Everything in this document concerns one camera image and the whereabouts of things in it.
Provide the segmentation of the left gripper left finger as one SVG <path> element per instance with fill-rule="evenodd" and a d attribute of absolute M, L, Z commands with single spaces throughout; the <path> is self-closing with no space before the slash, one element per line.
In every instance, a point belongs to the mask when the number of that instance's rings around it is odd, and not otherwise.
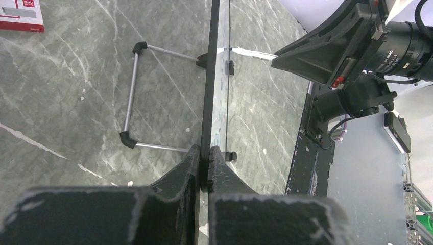
<path fill-rule="evenodd" d="M 197 244 L 194 145 L 149 186 L 37 187 L 1 223 L 1 244 Z"/>

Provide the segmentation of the white whiteboard black frame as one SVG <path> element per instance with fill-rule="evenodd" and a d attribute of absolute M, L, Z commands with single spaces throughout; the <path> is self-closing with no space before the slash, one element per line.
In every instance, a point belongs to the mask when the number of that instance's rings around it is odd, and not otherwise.
<path fill-rule="evenodd" d="M 134 65 L 128 96 L 127 113 L 123 129 L 119 136 L 124 146 L 128 148 L 146 147 L 177 152 L 187 152 L 184 148 L 146 144 L 130 137 L 129 125 L 132 115 L 133 98 L 136 86 L 138 60 L 143 50 L 160 51 L 175 57 L 194 61 L 196 66 L 206 70 L 202 133 L 200 145 L 201 154 L 209 159 L 208 151 L 217 146 L 222 151 L 227 162 L 236 162 L 237 153 L 227 151 L 227 117 L 229 99 L 229 78 L 234 75 L 234 63 L 230 59 L 230 1 L 212 1 L 208 51 L 198 57 L 192 57 L 149 45 L 145 41 L 135 44 Z"/>

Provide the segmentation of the blue white marker pen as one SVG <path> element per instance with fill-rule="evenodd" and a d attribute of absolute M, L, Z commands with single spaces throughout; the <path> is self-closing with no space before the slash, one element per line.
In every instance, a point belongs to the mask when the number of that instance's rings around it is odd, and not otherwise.
<path fill-rule="evenodd" d="M 275 59 L 277 57 L 277 55 L 274 54 L 269 54 L 269 53 L 264 53 L 264 52 L 260 52 L 260 51 L 254 51 L 254 50 L 248 50 L 248 49 L 244 49 L 244 48 L 234 48 L 234 47 L 230 47 L 230 48 L 217 48 L 216 49 L 216 53 L 222 53 L 223 51 L 231 51 L 234 52 L 236 54 L 242 55 L 242 56 L 248 56 L 248 57 L 252 57 L 252 58 L 256 58 L 259 60 L 265 60 L 265 61 L 272 61 L 273 59 Z"/>

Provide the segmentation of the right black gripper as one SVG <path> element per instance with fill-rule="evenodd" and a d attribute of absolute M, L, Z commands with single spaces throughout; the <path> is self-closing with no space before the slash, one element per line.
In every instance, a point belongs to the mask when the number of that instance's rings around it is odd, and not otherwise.
<path fill-rule="evenodd" d="M 389 22 L 380 48 L 356 80 L 357 86 L 387 90 L 388 85 L 432 84 L 432 26 L 421 17 L 427 1 L 419 1 L 414 22 Z M 331 86 L 337 78 L 348 78 L 371 43 L 377 17 L 373 3 L 343 1 L 314 30 L 276 51 L 271 67 Z"/>

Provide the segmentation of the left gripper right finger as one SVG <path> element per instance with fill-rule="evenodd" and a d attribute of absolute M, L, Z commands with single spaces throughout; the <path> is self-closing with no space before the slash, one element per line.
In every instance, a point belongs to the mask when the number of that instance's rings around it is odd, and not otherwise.
<path fill-rule="evenodd" d="M 334 199 L 260 195 L 210 149 L 210 244 L 355 244 L 349 217 Z"/>

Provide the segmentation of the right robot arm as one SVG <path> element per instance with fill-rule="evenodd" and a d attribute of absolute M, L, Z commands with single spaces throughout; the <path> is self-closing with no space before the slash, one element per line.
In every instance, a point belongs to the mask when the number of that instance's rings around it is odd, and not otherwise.
<path fill-rule="evenodd" d="M 331 88 L 314 98 L 317 121 L 348 114 L 360 118 L 396 97 L 388 76 L 400 84 L 432 81 L 432 27 L 421 17 L 418 2 L 413 22 L 387 21 L 382 1 L 344 1 L 321 25 L 275 53 L 273 68 Z"/>

